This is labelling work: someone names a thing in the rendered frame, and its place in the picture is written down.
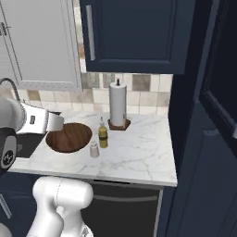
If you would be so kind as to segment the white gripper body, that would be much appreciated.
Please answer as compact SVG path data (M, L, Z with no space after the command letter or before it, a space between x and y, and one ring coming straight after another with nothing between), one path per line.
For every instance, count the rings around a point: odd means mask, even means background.
M64 126L64 118L54 113L49 113L46 130L61 131Z

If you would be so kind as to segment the wooden mixing bowl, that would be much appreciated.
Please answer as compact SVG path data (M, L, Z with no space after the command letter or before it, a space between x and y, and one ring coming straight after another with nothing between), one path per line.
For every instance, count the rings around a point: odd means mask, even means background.
M82 123L66 123L61 131L50 131L45 141L54 151L74 153L84 148L92 139L92 130Z

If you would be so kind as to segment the white shaker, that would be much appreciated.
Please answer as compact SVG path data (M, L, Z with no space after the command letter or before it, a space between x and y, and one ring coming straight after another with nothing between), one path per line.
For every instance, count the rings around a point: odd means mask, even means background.
M99 147L96 141L92 141L90 144L91 157L99 157Z

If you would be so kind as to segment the yellow-green oil bottle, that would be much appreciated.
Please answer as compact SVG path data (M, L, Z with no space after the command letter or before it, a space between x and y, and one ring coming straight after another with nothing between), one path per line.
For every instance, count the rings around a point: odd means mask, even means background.
M103 121L103 118L100 118L100 127L98 129L98 137L101 148L108 147L108 137L107 137L107 128Z

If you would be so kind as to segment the navy base cabinet door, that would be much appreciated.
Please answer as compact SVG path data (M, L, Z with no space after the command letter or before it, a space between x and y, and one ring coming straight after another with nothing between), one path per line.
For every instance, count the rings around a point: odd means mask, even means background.
M0 176L0 194L4 197L5 211L0 205L0 222L6 225L13 237L26 237L36 214L32 195L33 184L40 175L7 172Z

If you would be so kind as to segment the navy tall cabinet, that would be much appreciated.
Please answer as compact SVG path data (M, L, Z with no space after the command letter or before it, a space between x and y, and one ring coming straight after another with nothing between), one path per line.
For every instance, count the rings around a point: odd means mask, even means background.
M178 186L166 237L237 237L237 0L196 0L168 121Z

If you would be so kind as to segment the white framed window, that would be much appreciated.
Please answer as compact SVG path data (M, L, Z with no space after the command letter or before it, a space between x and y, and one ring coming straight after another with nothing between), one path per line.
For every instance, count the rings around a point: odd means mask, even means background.
M0 0L0 79L19 89L82 90L72 0Z

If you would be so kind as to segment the window latch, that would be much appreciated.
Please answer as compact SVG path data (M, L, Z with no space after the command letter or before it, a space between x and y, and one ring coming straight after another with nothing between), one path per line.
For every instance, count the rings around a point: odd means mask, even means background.
M7 36L7 29L9 29L9 28L11 28L11 27L6 26L6 25L4 24L4 22L0 22L0 36L2 36L3 34L4 34L5 36Z

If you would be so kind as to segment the black dishwasher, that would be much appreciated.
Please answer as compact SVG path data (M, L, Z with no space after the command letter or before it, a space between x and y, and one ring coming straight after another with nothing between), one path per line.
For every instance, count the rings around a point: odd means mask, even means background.
M109 202L93 198L82 210L94 237L156 237L160 190L151 185L93 181L95 195L113 197L158 196L150 202Z

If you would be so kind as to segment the navy wall cabinet door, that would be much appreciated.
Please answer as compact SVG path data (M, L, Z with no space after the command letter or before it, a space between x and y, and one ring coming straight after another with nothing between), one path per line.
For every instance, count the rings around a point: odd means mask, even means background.
M182 74L196 0L80 0L90 72ZM92 6L95 60L86 5Z

